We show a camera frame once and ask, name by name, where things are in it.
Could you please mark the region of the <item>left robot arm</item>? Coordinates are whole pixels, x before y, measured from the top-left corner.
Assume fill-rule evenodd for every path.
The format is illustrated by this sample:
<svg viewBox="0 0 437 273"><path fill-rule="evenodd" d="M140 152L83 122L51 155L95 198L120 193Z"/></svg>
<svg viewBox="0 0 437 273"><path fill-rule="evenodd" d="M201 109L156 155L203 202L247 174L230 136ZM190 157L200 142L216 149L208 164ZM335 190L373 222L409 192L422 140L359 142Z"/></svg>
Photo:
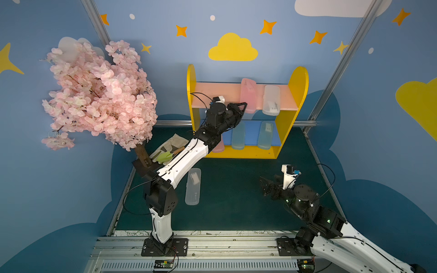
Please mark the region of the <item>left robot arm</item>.
<svg viewBox="0 0 437 273"><path fill-rule="evenodd" d="M194 133L188 145L167 165L150 171L144 188L144 197L152 217L153 240L160 246L168 246L173 239L171 213L178 203L176 188L185 174L220 143L226 131L234 129L242 120L246 102L210 103L206 120Z"/></svg>

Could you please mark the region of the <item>pink pencil case top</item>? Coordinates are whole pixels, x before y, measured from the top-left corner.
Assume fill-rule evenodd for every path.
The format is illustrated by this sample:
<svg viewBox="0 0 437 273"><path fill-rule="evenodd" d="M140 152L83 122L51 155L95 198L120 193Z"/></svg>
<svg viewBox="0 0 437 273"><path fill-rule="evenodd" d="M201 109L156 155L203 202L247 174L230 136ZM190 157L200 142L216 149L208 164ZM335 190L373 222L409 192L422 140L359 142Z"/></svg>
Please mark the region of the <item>pink pencil case top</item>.
<svg viewBox="0 0 437 273"><path fill-rule="evenodd" d="M240 103L247 103L246 113L254 114L257 106L257 87L256 82L249 78L244 78L241 81Z"/></svg>

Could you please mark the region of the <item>pink pencil case bottom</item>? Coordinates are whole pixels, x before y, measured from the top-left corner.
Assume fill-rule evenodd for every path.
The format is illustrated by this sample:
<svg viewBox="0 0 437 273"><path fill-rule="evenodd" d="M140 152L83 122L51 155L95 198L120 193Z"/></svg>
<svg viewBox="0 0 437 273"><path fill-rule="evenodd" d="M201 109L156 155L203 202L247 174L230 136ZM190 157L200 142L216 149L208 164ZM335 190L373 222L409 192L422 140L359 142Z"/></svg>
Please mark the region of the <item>pink pencil case bottom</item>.
<svg viewBox="0 0 437 273"><path fill-rule="evenodd" d="M213 153L221 153L225 150L225 145L223 141L223 136L221 136L220 142L215 146L215 148L212 150Z"/></svg>

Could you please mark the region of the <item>pink pencil case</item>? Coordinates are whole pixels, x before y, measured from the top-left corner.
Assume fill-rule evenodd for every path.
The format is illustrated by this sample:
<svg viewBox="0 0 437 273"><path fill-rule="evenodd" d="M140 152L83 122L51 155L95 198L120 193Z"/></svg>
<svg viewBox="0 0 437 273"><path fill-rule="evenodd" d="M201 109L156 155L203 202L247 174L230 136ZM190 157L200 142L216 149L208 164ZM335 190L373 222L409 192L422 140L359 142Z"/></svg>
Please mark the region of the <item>pink pencil case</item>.
<svg viewBox="0 0 437 273"><path fill-rule="evenodd" d="M215 146L215 148L212 150L213 153L221 153L225 150L225 145L223 141L223 136L221 136L220 142Z"/></svg>
<svg viewBox="0 0 437 273"><path fill-rule="evenodd" d="M246 113L254 114L257 106L257 87L256 82L249 78L244 78L241 81L240 103L247 103Z"/></svg>

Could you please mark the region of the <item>clear pencil case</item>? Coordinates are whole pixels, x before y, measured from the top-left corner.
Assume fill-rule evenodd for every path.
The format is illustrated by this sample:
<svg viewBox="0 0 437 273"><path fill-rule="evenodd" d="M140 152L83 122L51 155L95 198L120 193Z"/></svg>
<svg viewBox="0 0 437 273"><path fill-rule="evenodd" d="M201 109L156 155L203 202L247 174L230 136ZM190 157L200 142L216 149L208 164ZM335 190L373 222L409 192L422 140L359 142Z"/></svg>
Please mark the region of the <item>clear pencil case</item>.
<svg viewBox="0 0 437 273"><path fill-rule="evenodd" d="M268 116L278 116L281 111L281 90L276 85L266 85L262 112Z"/></svg>
<svg viewBox="0 0 437 273"><path fill-rule="evenodd" d="M198 205L200 201L201 169L192 168L188 172L185 191L185 203L187 205Z"/></svg>

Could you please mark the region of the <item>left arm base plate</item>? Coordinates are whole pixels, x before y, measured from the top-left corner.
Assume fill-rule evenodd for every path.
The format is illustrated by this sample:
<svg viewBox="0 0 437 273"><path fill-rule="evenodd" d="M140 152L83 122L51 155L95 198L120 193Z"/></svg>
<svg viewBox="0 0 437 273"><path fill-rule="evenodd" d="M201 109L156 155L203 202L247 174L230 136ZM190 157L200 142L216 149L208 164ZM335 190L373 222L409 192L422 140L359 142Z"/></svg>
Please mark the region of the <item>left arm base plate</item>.
<svg viewBox="0 0 437 273"><path fill-rule="evenodd" d="M187 238L170 238L166 243L160 243L155 238L145 239L141 251L142 257L169 257L177 255L186 257L189 240Z"/></svg>

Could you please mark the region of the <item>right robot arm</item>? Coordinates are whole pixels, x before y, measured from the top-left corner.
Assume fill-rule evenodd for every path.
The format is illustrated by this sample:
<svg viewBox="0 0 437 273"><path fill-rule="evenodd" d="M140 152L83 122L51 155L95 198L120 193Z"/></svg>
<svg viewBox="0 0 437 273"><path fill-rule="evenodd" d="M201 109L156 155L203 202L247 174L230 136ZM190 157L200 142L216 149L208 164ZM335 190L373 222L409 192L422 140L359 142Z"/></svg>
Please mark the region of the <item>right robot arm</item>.
<svg viewBox="0 0 437 273"><path fill-rule="evenodd" d="M261 177L264 196L281 200L306 225L294 238L294 251L311 252L350 273L424 273L418 264L405 263L363 236L340 214L319 203L319 195L305 184L295 184L296 175L276 177L282 183Z"/></svg>

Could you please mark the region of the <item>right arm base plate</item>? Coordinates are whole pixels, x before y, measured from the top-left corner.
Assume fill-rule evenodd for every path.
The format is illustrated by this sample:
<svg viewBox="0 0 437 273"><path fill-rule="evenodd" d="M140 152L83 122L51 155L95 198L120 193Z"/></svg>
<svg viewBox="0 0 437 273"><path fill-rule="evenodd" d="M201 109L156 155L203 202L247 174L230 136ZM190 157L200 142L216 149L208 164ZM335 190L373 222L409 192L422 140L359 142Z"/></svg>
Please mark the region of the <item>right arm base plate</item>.
<svg viewBox="0 0 437 273"><path fill-rule="evenodd" d="M298 237L281 236L276 239L278 253L281 257L313 256L310 242Z"/></svg>

